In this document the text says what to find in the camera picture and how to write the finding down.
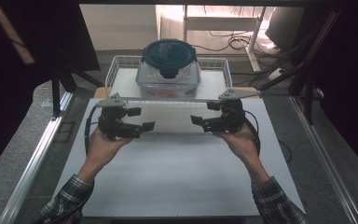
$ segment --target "person's right hand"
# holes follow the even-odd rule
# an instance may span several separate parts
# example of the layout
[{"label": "person's right hand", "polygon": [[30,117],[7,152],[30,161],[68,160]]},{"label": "person's right hand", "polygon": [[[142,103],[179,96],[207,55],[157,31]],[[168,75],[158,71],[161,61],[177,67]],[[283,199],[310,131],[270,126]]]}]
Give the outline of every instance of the person's right hand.
[{"label": "person's right hand", "polygon": [[213,133],[226,141],[231,151],[243,162],[258,158],[255,137],[246,124],[235,133]]},{"label": "person's right hand", "polygon": [[255,137],[246,124],[243,124],[235,133],[213,134],[225,140],[231,151],[241,159],[254,184],[261,184],[270,180],[269,174],[258,158]]},{"label": "person's right hand", "polygon": [[109,140],[99,127],[91,135],[89,153],[77,177],[91,183],[95,176],[127,145],[131,138]]}]

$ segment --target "black curtain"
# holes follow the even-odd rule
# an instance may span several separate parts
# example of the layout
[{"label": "black curtain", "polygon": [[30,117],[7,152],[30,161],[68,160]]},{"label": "black curtain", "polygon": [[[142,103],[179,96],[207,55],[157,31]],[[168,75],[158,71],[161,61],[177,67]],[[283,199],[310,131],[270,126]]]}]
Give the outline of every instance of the black curtain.
[{"label": "black curtain", "polygon": [[325,114],[358,156],[358,0],[344,7],[312,72]]},{"label": "black curtain", "polygon": [[[21,43],[8,35],[2,16]],[[24,61],[16,45],[34,61]],[[80,71],[100,69],[79,5],[0,0],[0,155],[26,115],[34,88],[67,64]]]}]

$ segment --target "metal rail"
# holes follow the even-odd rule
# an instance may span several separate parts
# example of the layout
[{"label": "metal rail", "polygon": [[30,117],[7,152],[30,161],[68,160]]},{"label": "metal rail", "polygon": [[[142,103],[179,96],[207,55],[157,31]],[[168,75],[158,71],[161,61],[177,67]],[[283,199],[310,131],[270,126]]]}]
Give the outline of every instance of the metal rail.
[{"label": "metal rail", "polygon": [[13,223],[19,213],[22,203],[25,200],[25,197],[28,194],[30,187],[34,182],[37,171],[39,170],[40,165],[42,164],[43,159],[45,158],[48,147],[50,146],[54,134],[57,132],[61,122],[62,115],[68,107],[73,94],[66,92],[61,99],[61,114],[56,118],[52,119],[48,123],[48,127],[43,133],[34,154],[30,161],[28,162],[27,167],[22,173],[19,183],[11,194],[10,199],[7,202],[2,215],[0,216],[0,223]]},{"label": "metal rail", "polygon": [[334,166],[334,163],[331,161],[327,153],[327,150],[324,148],[324,144],[319,138],[319,135],[317,134],[316,130],[314,129],[313,126],[307,123],[307,119],[303,113],[304,108],[302,104],[299,102],[298,97],[290,96],[290,100],[298,114],[298,117],[300,118],[302,125],[304,126],[304,129],[308,137],[310,138],[313,147],[315,148],[315,152],[319,157],[319,161],[321,162],[322,167],[324,168],[327,177],[329,178],[330,183],[334,191],[336,192],[336,195],[338,196],[338,199],[341,202],[342,207],[344,208],[345,213],[347,214],[351,223],[357,224],[358,208],[354,202],[354,199],[352,198],[346,185],[341,179],[336,167]]}]

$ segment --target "blue lid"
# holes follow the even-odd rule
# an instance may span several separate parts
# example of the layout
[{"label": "blue lid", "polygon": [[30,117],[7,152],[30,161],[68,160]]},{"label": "blue lid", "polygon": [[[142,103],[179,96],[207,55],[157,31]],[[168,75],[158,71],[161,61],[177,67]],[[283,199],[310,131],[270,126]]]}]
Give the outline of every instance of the blue lid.
[{"label": "blue lid", "polygon": [[164,78],[175,78],[179,69],[196,60],[196,50],[181,40],[158,40],[144,49],[143,60],[158,69]]}]

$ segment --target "clear plastic container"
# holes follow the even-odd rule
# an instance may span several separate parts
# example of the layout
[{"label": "clear plastic container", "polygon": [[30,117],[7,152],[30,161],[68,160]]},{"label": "clear plastic container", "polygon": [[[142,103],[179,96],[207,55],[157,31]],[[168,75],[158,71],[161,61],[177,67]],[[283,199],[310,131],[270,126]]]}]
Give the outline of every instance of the clear plastic container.
[{"label": "clear plastic container", "polygon": [[179,70],[175,78],[164,78],[155,68],[140,62],[136,75],[136,83],[144,97],[191,97],[200,82],[200,66],[197,62],[193,62],[185,70]]},{"label": "clear plastic container", "polygon": [[143,96],[184,98],[200,84],[196,51],[181,40],[164,39],[144,49],[136,75]]}]

